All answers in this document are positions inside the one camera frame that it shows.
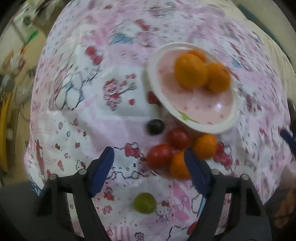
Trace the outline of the green grape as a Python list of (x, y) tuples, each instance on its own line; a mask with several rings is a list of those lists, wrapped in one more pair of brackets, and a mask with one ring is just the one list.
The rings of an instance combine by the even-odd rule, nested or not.
[(134, 209), (142, 214), (151, 214), (156, 210), (157, 202), (150, 193), (140, 193), (133, 201)]

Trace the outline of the small mandarin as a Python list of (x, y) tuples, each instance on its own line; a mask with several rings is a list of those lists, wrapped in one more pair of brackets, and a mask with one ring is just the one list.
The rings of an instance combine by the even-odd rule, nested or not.
[(195, 153), (201, 160), (212, 158), (216, 154), (217, 147), (217, 138), (209, 133), (205, 133), (198, 137), (193, 145)]
[(207, 62), (207, 56), (202, 50), (199, 50), (199, 49), (189, 50), (187, 53), (200, 58), (201, 61), (203, 61), (204, 63)]
[(181, 150), (173, 155), (169, 170), (174, 178), (188, 180), (191, 176), (184, 161), (184, 152), (185, 150)]

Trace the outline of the red cherry tomato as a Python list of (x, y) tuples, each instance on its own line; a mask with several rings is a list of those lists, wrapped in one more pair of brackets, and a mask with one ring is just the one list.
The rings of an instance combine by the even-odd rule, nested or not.
[(183, 150), (191, 145), (191, 137), (183, 128), (174, 128), (166, 136), (169, 145), (175, 150)]
[(173, 158), (173, 151), (167, 144), (160, 144), (150, 149), (146, 156), (146, 163), (151, 169), (167, 167)]

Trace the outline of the dark purple grape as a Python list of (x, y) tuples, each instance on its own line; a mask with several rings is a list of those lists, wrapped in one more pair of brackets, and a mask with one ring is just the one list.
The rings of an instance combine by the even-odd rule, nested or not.
[(152, 135), (159, 135), (164, 131), (165, 125), (162, 120), (153, 119), (147, 123), (147, 132)]

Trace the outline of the pink white plate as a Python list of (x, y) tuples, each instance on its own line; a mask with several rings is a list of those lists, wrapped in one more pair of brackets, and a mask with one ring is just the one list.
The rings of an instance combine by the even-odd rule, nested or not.
[(231, 80), (226, 92), (213, 94), (203, 88), (184, 89), (174, 78), (177, 58), (197, 49), (197, 46), (189, 43), (163, 45), (148, 59), (147, 78), (163, 107), (186, 126), (202, 133), (227, 132), (238, 120), (241, 106), (236, 80)]

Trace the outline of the large orange right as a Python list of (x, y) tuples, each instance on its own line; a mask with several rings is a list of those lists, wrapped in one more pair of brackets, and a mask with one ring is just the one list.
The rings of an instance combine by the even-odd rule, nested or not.
[(222, 93), (227, 91), (231, 85), (231, 75), (226, 66), (221, 63), (209, 63), (208, 82), (206, 87), (213, 93)]

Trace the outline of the large orange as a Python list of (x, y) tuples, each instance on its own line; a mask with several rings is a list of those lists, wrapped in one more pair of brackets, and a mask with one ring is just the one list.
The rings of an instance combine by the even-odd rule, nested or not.
[(231, 85), (231, 75), (226, 66), (221, 63), (209, 63), (208, 82), (206, 87), (213, 93), (222, 93), (227, 91)]
[(184, 53), (175, 61), (174, 77), (182, 88), (200, 88), (208, 80), (208, 69), (199, 57)]

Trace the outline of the pink Hello Kitty sheet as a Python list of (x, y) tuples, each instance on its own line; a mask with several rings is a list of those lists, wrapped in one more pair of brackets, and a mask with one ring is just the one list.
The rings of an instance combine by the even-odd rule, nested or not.
[[(212, 168), (249, 175), (265, 202), (293, 160), (278, 133), (290, 115), (272, 54), (288, 73), (293, 68), (232, 1), (71, 1), (37, 66), (25, 163), (40, 194), (51, 174), (75, 174), (112, 147), (114, 165), (93, 198), (112, 240), (186, 240), (198, 220), (202, 197), (192, 182), (169, 180), (144, 163), (165, 138), (149, 135), (147, 122), (175, 126), (146, 73), (150, 54), (173, 42), (217, 55), (243, 90), (239, 121), (218, 137)], [(155, 198), (153, 213), (134, 209), (140, 193)]]

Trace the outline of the large orange left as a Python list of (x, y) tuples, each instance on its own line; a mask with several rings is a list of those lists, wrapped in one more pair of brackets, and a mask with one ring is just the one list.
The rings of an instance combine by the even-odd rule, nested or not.
[(208, 69), (199, 57), (184, 53), (175, 61), (174, 77), (182, 88), (200, 88), (208, 80)]

